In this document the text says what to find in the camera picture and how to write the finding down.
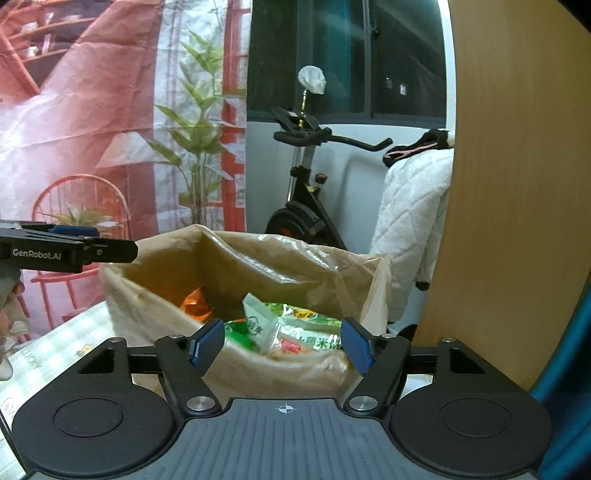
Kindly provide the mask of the person's left hand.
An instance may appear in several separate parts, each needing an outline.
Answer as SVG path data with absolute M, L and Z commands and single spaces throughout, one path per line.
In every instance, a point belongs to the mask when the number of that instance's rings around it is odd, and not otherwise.
M 8 359 L 9 351 L 18 336 L 27 332 L 28 324 L 18 296 L 24 285 L 21 271 L 11 265 L 1 265 L 1 380 L 9 380 L 13 368 Z

